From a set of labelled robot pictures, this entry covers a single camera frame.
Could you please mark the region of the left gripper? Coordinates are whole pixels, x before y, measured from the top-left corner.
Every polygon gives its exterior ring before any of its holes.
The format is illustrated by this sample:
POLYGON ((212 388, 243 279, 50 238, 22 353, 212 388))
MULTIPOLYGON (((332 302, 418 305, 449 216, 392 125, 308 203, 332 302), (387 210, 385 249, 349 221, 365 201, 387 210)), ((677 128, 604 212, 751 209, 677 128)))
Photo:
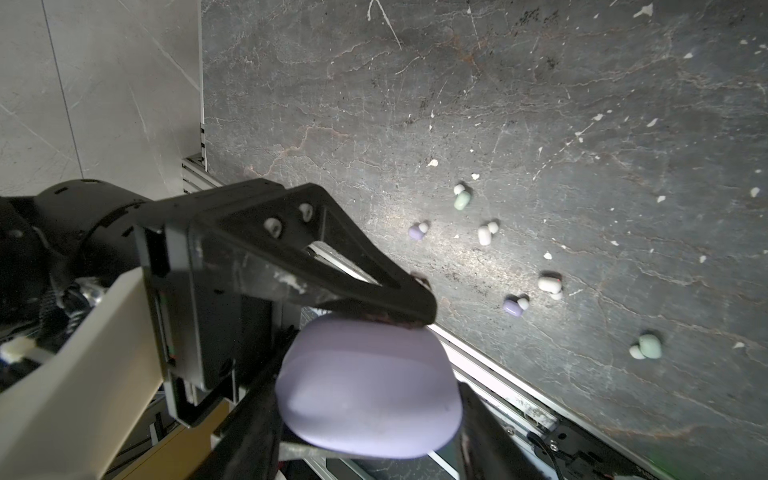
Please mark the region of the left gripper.
POLYGON ((429 287, 316 184, 251 180, 156 201, 135 235, 169 409, 188 427, 264 368, 288 303, 400 327, 436 319, 429 287))

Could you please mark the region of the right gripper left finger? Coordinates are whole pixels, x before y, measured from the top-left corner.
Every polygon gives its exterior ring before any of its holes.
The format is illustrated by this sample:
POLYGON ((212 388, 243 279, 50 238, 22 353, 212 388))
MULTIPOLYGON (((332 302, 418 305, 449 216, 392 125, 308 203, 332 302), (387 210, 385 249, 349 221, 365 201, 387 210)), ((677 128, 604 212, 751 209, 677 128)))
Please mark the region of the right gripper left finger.
POLYGON ((277 475, 283 432, 275 385, 283 359, 294 342, 287 335, 255 377, 251 389, 216 433, 211 453, 189 475, 191 479, 273 479, 277 475))

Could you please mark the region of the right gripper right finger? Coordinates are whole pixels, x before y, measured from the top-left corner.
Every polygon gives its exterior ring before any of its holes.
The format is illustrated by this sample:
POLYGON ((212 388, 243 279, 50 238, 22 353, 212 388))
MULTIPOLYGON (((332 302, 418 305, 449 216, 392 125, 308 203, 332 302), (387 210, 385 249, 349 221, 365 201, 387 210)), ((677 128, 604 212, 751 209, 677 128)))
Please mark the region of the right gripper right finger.
POLYGON ((458 388, 463 408, 457 436, 460 478, 545 479, 475 391, 463 382, 458 388))

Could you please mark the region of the purple earbud charging case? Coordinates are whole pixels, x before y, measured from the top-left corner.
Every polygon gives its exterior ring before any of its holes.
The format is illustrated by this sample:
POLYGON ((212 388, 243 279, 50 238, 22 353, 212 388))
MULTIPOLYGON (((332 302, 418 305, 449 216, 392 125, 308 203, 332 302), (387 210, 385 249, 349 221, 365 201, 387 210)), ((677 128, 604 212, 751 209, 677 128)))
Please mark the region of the purple earbud charging case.
POLYGON ((299 438, 353 456, 422 457, 449 443, 463 417, 458 381, 431 330, 339 314, 299 332, 275 390, 299 438))

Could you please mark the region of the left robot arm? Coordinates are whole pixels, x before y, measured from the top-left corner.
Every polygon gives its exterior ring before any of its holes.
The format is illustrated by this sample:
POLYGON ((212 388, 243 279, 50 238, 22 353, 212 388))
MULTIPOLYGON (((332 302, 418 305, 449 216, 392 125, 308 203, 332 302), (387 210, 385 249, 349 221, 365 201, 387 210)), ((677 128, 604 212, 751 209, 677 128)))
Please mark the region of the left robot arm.
POLYGON ((170 414, 195 426, 237 401, 286 332, 289 307, 407 328, 430 290, 315 184, 248 180, 153 201, 73 180, 1 201, 1 335, 59 348, 123 273, 141 268, 170 414))

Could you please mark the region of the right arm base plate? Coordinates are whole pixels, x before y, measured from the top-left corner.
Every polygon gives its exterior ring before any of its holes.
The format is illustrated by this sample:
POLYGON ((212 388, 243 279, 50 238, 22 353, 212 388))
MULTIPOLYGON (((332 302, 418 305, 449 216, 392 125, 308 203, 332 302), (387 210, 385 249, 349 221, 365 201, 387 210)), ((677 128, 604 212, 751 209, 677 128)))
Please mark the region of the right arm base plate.
POLYGON ((557 479, 658 479, 569 420, 544 434, 529 432, 526 438, 557 479))

